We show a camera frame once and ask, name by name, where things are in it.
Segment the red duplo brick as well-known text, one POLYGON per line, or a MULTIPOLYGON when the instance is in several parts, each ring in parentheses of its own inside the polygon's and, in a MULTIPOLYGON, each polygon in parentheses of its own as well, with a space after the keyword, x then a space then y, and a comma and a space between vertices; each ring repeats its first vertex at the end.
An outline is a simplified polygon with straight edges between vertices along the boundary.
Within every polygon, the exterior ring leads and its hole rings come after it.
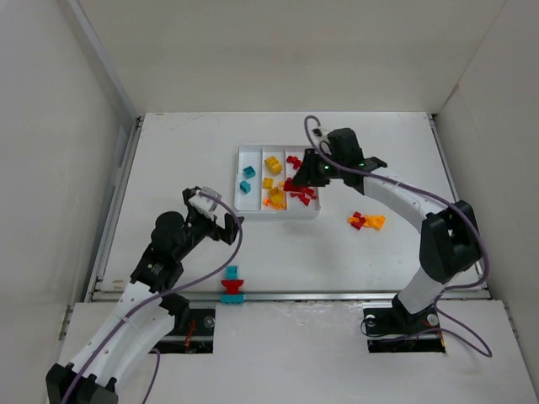
POLYGON ((302 187, 295 185, 292 182, 292 179, 288 178, 283 184, 283 190, 285 192, 300 193, 302 191, 302 187))

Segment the yellow duplo brick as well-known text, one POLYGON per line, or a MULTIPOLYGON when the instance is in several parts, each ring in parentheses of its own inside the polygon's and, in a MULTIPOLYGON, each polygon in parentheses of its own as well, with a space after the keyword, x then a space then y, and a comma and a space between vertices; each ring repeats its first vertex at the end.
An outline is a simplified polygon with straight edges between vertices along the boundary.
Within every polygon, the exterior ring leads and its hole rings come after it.
POLYGON ((272 175, 278 175, 282 172, 282 165, 275 156, 265 158, 264 165, 272 175))

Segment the teal frog duplo piece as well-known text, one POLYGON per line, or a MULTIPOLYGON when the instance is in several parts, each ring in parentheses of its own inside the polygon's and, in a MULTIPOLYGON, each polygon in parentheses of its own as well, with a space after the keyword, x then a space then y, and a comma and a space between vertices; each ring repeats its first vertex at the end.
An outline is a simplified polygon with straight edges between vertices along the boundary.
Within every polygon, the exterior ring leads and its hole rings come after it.
POLYGON ((227 305, 241 305, 245 301, 245 295, 241 291, 244 280, 238 276, 238 266, 228 266, 221 280, 224 292, 221 295, 221 303, 227 305))

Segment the yellow striped slope duplo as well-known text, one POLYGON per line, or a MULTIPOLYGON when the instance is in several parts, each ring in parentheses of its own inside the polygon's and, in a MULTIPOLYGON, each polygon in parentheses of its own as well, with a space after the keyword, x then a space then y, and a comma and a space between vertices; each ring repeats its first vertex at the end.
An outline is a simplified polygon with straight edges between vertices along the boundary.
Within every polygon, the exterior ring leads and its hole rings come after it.
POLYGON ((284 190, 279 187, 273 187, 268 192, 269 200, 273 205, 283 205, 286 201, 284 190))

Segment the teal duplo brick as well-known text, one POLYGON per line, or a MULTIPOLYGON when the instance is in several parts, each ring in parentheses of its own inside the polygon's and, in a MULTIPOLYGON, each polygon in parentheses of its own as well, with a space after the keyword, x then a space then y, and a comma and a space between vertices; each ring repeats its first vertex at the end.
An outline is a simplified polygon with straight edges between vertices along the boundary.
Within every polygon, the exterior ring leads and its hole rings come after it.
POLYGON ((248 181, 242 180, 238 184, 238 188, 241 193, 243 194, 249 194, 251 192, 251 185, 248 181))
POLYGON ((247 166, 243 169, 243 176, 246 179, 251 179, 256 176, 256 171, 252 166, 247 166))

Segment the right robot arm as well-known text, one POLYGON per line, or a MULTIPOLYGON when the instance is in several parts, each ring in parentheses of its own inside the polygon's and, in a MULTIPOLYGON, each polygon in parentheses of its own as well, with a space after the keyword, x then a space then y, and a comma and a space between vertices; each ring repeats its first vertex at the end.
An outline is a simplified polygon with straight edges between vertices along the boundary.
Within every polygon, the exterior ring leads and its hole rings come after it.
POLYGON ((297 187, 325 187, 333 179, 374 199, 404 218, 420 234, 419 269, 392 300, 394 316, 403 324, 424 315, 460 273, 487 261, 472 207, 451 203, 402 180, 386 162, 365 157, 350 128, 333 130, 312 144, 292 182, 297 187))

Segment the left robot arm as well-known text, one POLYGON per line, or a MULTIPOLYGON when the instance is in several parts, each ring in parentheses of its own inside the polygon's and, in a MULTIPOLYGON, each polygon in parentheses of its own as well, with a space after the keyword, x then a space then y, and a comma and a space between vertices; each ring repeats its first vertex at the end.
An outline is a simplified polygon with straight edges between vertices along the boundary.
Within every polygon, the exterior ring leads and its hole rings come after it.
POLYGON ((189 301, 177 284, 183 260, 205 238, 239 247, 243 218, 214 190, 182 193, 187 214, 161 214, 130 281, 100 329, 65 365, 45 377, 50 403, 116 403, 118 390, 158 342, 189 317, 189 301))

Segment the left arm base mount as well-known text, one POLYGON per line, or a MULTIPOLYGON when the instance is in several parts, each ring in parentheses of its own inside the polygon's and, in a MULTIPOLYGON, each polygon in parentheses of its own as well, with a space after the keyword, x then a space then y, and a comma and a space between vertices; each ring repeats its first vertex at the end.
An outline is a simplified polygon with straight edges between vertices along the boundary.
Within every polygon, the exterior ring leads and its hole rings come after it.
POLYGON ((159 305, 173 317, 173 329, 152 349, 161 354, 212 354, 216 307, 170 295, 159 305))

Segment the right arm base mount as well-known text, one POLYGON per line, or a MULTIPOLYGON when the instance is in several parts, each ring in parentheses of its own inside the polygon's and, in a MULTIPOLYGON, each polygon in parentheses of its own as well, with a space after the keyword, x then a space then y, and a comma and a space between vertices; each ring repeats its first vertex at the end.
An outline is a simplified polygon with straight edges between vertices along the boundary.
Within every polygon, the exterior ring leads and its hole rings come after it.
POLYGON ((439 325, 433 308, 405 318, 392 307, 366 307, 360 329, 367 337, 370 354, 444 354, 439 325))

